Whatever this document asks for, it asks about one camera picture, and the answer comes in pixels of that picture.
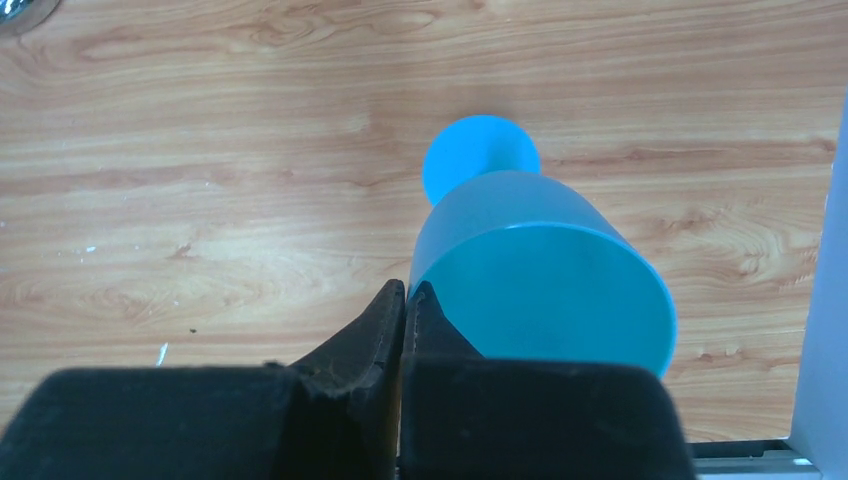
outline wooden surface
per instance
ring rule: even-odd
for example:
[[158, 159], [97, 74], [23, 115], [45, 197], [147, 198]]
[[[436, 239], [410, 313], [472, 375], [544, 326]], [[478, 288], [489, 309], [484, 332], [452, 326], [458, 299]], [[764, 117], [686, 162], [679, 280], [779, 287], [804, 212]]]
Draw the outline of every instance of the wooden surface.
[[495, 113], [667, 280], [689, 438], [785, 435], [846, 45], [836, 0], [65, 0], [0, 42], [0, 425], [166, 342], [306, 353], [407, 277], [429, 141]]

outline blue circular base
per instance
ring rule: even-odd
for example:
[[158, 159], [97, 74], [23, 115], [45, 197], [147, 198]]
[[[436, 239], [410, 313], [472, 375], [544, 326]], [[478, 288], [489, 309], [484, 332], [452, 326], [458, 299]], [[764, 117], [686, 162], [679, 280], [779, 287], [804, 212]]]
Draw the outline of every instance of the blue circular base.
[[492, 115], [463, 118], [433, 140], [421, 182], [432, 205], [478, 175], [500, 170], [539, 173], [541, 159], [533, 140], [513, 122]]

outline round metal object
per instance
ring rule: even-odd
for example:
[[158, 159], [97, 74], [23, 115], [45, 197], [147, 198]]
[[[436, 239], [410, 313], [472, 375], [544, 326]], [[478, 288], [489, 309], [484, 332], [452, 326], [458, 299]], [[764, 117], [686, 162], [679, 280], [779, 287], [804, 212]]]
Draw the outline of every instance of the round metal object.
[[59, 0], [0, 0], [0, 38], [22, 35], [47, 18]]

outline light blue plastic object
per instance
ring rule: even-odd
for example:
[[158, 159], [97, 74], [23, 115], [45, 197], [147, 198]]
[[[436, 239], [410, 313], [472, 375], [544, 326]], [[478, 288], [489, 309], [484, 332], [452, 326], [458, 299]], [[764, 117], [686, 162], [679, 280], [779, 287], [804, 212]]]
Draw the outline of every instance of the light blue plastic object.
[[463, 118], [444, 129], [427, 151], [421, 182], [431, 205], [448, 192], [487, 172], [539, 173], [533, 140], [518, 125], [491, 115]]
[[662, 279], [588, 201], [537, 173], [484, 173], [441, 197], [415, 245], [410, 292], [422, 281], [486, 357], [658, 376], [671, 362], [676, 313]]

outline white mark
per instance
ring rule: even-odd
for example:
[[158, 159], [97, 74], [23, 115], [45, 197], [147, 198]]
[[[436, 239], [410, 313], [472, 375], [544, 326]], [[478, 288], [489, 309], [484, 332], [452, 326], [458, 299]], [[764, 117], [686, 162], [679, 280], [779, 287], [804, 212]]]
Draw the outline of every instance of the white mark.
[[162, 344], [161, 347], [159, 347], [159, 360], [156, 361], [157, 367], [162, 366], [162, 362], [165, 361], [165, 354], [167, 354], [167, 353], [168, 353], [168, 342], [165, 342], [165, 343]]

